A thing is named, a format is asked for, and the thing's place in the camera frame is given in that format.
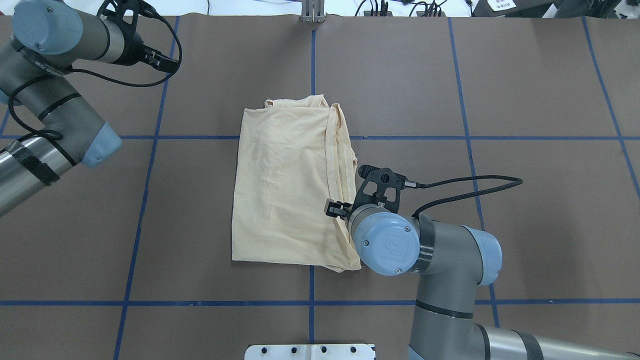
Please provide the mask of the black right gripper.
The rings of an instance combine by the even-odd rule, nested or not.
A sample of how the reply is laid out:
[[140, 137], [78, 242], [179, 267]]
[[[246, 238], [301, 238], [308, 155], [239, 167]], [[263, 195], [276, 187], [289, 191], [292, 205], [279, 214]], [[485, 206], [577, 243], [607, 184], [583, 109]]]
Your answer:
[[364, 205], [377, 205], [389, 212], [397, 213], [400, 209], [400, 191], [406, 189], [408, 178], [392, 171], [388, 167], [361, 165], [358, 176], [363, 179], [356, 193], [354, 203], [327, 199], [325, 215], [347, 221], [352, 212]]

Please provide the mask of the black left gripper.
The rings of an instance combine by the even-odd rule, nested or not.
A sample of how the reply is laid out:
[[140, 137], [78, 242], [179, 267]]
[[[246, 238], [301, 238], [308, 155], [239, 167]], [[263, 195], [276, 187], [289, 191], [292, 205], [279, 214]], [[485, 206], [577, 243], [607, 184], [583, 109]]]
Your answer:
[[133, 66], [139, 62], [165, 73], [179, 70], [179, 60], [144, 44], [137, 33], [138, 17], [155, 19], [158, 12], [144, 0], [105, 0], [97, 16], [107, 29], [107, 48], [98, 60], [108, 64]]

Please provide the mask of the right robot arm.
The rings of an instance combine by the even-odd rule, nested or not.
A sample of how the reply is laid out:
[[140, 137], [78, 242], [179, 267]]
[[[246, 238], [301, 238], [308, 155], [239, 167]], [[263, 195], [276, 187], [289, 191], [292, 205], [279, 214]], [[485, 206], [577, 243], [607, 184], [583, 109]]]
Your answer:
[[477, 288], [491, 285], [503, 265], [500, 243], [493, 234], [431, 219], [425, 210], [462, 199], [505, 191], [521, 178], [484, 175], [503, 180], [501, 186], [438, 199], [411, 216], [399, 214], [400, 192], [428, 189], [390, 168], [361, 165], [363, 179], [352, 202], [327, 199], [327, 216], [345, 221], [364, 264], [382, 276], [419, 276], [413, 325], [407, 346], [409, 360], [637, 360], [633, 352], [607, 350], [532, 333], [483, 326], [474, 321]]

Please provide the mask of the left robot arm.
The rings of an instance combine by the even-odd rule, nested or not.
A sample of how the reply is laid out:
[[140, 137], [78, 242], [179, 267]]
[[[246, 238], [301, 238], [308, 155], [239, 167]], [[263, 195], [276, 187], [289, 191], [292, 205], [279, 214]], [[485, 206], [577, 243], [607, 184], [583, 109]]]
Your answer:
[[105, 0], [96, 14], [63, 0], [16, 3], [9, 41], [1, 46], [1, 102], [25, 135], [1, 149], [2, 215], [78, 164], [99, 166], [122, 146], [121, 137], [66, 76], [128, 82], [73, 68], [74, 62], [142, 63], [165, 74], [147, 87], [164, 84], [178, 72], [182, 54], [173, 59], [146, 45], [137, 32], [139, 17], [162, 22], [182, 49], [173, 26], [144, 0]]

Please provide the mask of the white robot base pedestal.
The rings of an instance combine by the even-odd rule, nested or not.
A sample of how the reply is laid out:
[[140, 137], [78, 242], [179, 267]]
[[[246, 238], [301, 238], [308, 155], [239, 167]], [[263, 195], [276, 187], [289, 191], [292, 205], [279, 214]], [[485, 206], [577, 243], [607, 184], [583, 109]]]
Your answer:
[[258, 344], [249, 346], [245, 360], [375, 360], [373, 344]]

